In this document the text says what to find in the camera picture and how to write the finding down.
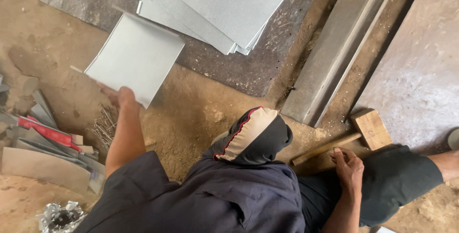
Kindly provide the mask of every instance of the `man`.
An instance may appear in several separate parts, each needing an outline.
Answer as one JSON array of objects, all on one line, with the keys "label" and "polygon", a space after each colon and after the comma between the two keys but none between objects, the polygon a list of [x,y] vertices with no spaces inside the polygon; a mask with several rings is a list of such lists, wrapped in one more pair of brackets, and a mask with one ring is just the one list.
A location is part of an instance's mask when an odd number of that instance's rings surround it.
[{"label": "man", "polygon": [[219,136],[179,185],[146,152],[133,92],[102,86],[119,107],[104,193],[75,232],[356,233],[459,177],[459,152],[429,157],[408,147],[370,156],[336,148],[335,170],[296,177],[276,153],[292,141],[277,111],[252,108]]}]

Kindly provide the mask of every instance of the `steel angle bar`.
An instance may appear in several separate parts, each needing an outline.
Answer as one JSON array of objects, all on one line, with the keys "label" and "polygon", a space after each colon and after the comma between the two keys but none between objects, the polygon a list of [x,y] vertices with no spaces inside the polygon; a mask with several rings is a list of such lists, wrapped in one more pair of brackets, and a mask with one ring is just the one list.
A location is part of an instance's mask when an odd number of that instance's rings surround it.
[{"label": "steel angle bar", "polygon": [[338,0],[281,113],[316,128],[388,0]]}]

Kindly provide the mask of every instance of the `metal scrap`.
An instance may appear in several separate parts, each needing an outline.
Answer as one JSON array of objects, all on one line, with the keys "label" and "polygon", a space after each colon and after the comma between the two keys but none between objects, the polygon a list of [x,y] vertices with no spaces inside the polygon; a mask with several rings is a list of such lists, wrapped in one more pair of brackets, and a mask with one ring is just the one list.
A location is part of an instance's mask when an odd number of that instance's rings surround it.
[{"label": "metal scrap", "polygon": [[100,113],[102,113],[102,117],[94,120],[91,132],[99,138],[104,148],[108,150],[115,137],[118,114],[114,115],[109,107],[102,107]]},{"label": "metal scrap", "polygon": [[50,203],[43,207],[43,213],[35,216],[39,220],[38,228],[42,233],[70,233],[83,221],[84,215],[78,202],[68,201],[61,207]]}]

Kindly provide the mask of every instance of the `dusty ground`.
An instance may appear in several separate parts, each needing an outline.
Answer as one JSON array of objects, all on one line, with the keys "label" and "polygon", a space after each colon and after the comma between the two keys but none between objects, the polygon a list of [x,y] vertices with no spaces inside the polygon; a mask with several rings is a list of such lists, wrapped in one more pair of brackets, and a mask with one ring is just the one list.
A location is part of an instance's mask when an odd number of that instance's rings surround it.
[{"label": "dusty ground", "polygon": [[[247,109],[259,105],[280,109],[287,88],[293,85],[335,1],[314,0],[280,76],[263,98],[250,97],[179,65],[172,67],[153,104],[141,113],[147,148],[158,153],[171,180],[183,180],[212,139],[227,130]],[[278,154],[278,159],[289,162],[308,149],[350,133],[352,128],[342,120],[371,70],[371,63],[384,47],[387,35],[395,33],[391,29],[405,1],[389,1],[318,129],[284,117],[295,138]],[[8,112],[24,114],[33,101],[23,96],[18,78],[38,77],[39,87],[60,129],[81,134],[86,144],[100,147],[85,129],[99,117],[99,103],[108,104],[108,101],[91,79],[69,66],[84,69],[108,34],[39,0],[0,0],[0,8],[0,74],[12,86],[7,100],[0,96],[0,104]],[[0,144],[7,145],[4,135],[0,135]],[[358,142],[348,148],[361,155],[368,153]],[[322,155],[295,170],[310,174],[329,166],[331,161]],[[0,217],[8,221],[2,223],[2,232],[36,231],[33,217],[51,201],[77,200],[88,207],[96,200],[91,193],[80,196],[34,179],[0,178]],[[399,233],[458,232],[458,189],[457,181],[443,184],[405,206],[385,225]]]}]

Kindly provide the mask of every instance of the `wooden block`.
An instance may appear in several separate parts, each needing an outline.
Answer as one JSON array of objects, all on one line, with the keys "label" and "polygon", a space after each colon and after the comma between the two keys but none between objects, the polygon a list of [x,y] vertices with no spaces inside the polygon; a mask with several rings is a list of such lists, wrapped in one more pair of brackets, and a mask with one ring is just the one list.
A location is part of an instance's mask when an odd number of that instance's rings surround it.
[{"label": "wooden block", "polygon": [[78,148],[81,149],[81,152],[94,154],[94,149],[92,148],[92,146],[86,146],[86,145],[77,145],[77,146]]},{"label": "wooden block", "polygon": [[72,142],[75,143],[75,145],[83,145],[83,136],[72,133],[70,135],[72,136]]},{"label": "wooden block", "polygon": [[376,110],[372,108],[366,109],[351,116],[351,120],[371,150],[376,150],[392,143],[391,136]]}]

